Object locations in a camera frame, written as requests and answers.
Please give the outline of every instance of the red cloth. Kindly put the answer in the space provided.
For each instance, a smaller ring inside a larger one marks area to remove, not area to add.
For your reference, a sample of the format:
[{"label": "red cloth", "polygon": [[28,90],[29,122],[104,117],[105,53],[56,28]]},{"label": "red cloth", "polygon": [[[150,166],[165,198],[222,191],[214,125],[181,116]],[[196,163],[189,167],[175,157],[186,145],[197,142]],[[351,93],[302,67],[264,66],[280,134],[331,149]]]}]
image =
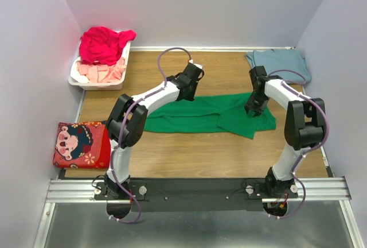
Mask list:
[{"label": "red cloth", "polygon": [[127,42],[134,40],[133,30],[115,32],[106,27],[91,27],[80,38],[79,54],[83,64],[115,65]]},{"label": "red cloth", "polygon": [[58,124],[53,155],[58,168],[107,169],[110,154],[105,121]]}]

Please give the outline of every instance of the folded cloth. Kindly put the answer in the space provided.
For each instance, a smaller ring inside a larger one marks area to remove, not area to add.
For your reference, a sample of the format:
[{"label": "folded cloth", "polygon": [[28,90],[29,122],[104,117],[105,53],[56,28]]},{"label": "folded cloth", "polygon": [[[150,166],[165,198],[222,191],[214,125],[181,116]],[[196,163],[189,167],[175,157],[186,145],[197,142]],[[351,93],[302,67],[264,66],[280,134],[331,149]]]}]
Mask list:
[{"label": "folded cloth", "polygon": [[[304,76],[306,82],[311,81],[311,76],[306,69],[306,61],[298,50],[274,49],[248,52],[246,53],[246,59],[251,68],[264,66],[268,74],[275,70],[289,69]],[[304,82],[300,76],[291,72],[277,72],[274,75],[278,75],[284,80],[291,80],[297,83]]]},{"label": "folded cloth", "polygon": [[193,102],[180,100],[151,113],[145,131],[160,133],[232,132],[253,139],[256,131],[276,128],[268,108],[258,117],[249,117],[245,104],[251,93],[197,96]]},{"label": "folded cloth", "polygon": [[121,57],[113,66],[107,64],[83,64],[77,62],[79,74],[86,76],[90,83],[113,83],[121,80],[126,69],[125,59]]},{"label": "folded cloth", "polygon": [[106,27],[91,27],[80,38],[79,54],[83,64],[115,65],[127,42],[134,40],[132,30],[115,32]]},{"label": "folded cloth", "polygon": [[53,155],[58,168],[107,169],[110,154],[105,121],[58,124]]}]

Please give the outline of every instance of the blue towel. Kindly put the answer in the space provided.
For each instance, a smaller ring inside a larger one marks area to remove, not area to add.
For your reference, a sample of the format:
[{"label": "blue towel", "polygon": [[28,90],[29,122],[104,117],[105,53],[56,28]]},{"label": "blue towel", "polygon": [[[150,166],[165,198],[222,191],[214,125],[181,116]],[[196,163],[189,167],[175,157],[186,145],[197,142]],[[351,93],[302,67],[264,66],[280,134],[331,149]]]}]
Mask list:
[{"label": "blue towel", "polygon": [[[268,74],[275,70],[289,69],[303,75],[306,82],[311,81],[311,76],[306,69],[306,61],[298,50],[274,49],[262,52],[248,52],[246,59],[251,68],[264,66]],[[276,75],[282,77],[284,80],[292,80],[298,83],[304,82],[300,76],[291,72],[278,72]]]}]

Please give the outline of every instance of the bolt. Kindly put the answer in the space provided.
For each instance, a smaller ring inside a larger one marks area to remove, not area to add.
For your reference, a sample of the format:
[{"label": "bolt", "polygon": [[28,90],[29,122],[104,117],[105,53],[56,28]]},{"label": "bolt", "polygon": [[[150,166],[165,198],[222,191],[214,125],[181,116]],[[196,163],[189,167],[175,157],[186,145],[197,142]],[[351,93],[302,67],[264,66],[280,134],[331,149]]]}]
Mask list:
[{"label": "bolt", "polygon": [[97,189],[97,188],[94,189],[94,194],[95,195],[99,195],[101,192],[102,191],[100,189]]},{"label": "bolt", "polygon": [[253,193],[253,187],[252,186],[247,186],[246,187],[246,193],[248,193],[249,195]]},{"label": "bolt", "polygon": [[141,195],[145,195],[145,194],[147,193],[147,188],[146,188],[145,186],[141,186],[141,187],[139,188],[139,193],[140,193]]},{"label": "bolt", "polygon": [[292,185],[290,189],[291,189],[292,193],[297,193],[298,192],[298,188],[297,188],[296,185]]}]

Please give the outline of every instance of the wooden floor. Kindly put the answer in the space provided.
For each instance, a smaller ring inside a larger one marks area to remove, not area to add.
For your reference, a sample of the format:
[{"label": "wooden floor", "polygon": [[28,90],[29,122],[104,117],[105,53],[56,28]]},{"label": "wooden floor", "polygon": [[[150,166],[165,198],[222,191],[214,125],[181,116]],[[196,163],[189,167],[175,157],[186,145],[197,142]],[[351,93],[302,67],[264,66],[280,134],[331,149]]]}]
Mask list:
[{"label": "wooden floor", "polygon": [[[131,52],[126,79],[120,91],[88,91],[80,121],[107,119],[122,93],[137,95],[162,82],[157,68],[159,52]],[[241,52],[193,52],[195,63],[204,66],[205,76],[196,95],[251,92],[249,64]],[[162,58],[167,76],[181,72],[187,57],[172,52]],[[275,101],[268,104],[277,129],[261,131],[254,139],[232,133],[163,134],[144,132],[134,146],[130,163],[134,177],[264,177],[278,160],[285,144],[286,112]],[[66,177],[94,177],[102,170],[69,169]],[[310,153],[297,175],[327,177],[321,151]]]}]

